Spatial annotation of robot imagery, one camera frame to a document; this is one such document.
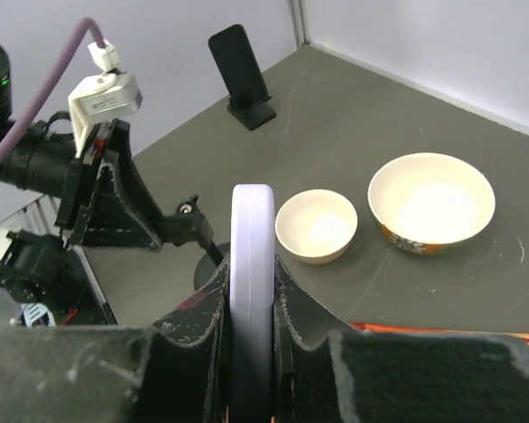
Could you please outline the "black wedge phone stand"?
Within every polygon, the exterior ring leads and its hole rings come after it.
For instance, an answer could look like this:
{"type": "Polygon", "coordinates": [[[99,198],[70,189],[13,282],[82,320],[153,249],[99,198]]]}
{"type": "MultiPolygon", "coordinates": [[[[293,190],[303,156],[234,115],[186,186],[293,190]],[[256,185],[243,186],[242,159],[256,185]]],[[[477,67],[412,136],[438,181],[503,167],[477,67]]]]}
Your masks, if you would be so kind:
{"type": "Polygon", "coordinates": [[[247,130],[255,130],[276,117],[274,109],[267,104],[272,96],[266,93],[262,98],[253,99],[250,92],[230,96],[227,111],[247,130]]]}

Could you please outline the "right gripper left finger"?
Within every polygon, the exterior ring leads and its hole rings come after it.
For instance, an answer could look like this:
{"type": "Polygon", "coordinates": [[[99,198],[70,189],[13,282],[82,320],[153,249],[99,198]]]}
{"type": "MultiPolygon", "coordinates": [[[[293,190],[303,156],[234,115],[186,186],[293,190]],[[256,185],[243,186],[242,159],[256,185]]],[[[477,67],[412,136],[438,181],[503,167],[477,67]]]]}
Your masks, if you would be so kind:
{"type": "Polygon", "coordinates": [[[229,264],[146,327],[0,327],[0,422],[221,422],[229,264]]]}

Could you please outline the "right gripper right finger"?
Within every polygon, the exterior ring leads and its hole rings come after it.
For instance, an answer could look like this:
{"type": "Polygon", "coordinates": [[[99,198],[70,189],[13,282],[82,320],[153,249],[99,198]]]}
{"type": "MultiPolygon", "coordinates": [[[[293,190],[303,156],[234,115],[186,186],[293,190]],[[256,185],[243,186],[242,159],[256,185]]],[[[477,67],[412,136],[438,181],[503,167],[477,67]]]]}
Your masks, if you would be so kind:
{"type": "Polygon", "coordinates": [[[275,263],[278,422],[529,422],[529,345],[343,322],[275,263]]]}

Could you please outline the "phone with lilac case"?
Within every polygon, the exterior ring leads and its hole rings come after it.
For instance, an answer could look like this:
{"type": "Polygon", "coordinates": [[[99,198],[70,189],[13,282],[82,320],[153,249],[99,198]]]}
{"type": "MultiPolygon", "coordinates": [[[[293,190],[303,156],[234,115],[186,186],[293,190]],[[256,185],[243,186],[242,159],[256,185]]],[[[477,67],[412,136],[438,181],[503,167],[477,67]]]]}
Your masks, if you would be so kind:
{"type": "Polygon", "coordinates": [[[230,422],[269,422],[272,416],[274,219],[269,186],[235,186],[229,272],[230,422]]]}

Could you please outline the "black round-base phone holder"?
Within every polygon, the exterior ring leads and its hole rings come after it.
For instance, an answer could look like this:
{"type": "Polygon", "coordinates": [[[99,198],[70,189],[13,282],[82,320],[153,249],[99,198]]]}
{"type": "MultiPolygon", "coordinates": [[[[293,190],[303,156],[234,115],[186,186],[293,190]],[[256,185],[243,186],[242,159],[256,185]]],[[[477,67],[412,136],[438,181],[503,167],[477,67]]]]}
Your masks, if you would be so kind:
{"type": "Polygon", "coordinates": [[[207,283],[219,267],[224,256],[229,252],[229,243],[216,244],[214,232],[194,195],[180,203],[175,212],[162,217],[155,223],[158,236],[165,243],[181,247],[188,242],[195,242],[204,252],[194,271],[193,285],[196,290],[207,283]]]}

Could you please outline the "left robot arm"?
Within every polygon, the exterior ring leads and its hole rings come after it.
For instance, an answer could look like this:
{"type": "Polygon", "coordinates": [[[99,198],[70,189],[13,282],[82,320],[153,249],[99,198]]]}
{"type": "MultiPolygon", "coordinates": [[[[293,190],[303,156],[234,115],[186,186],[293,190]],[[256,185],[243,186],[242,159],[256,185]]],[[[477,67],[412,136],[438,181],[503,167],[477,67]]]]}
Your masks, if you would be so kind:
{"type": "Polygon", "coordinates": [[[56,199],[56,232],[9,230],[0,235],[0,290],[20,306],[25,326],[112,324],[114,314],[78,260],[77,247],[161,247],[154,229],[160,208],[130,153],[127,115],[141,94],[134,77],[119,68],[115,47],[90,44],[100,73],[84,78],[69,107],[53,115],[67,120],[67,134],[51,122],[33,122],[0,162],[0,182],[56,199]]]}

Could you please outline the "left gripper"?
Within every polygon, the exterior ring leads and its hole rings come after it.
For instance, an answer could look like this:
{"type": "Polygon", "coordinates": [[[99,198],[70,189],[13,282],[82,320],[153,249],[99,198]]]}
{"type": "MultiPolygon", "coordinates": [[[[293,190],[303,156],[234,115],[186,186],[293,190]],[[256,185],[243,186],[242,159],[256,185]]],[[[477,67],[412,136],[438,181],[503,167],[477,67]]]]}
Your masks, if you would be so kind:
{"type": "Polygon", "coordinates": [[[162,211],[129,153],[108,150],[129,133],[124,120],[96,124],[77,159],[72,135],[49,135],[40,127],[10,153],[8,183],[59,199],[56,224],[71,229],[77,220],[80,246],[158,252],[155,223],[162,211]]]}

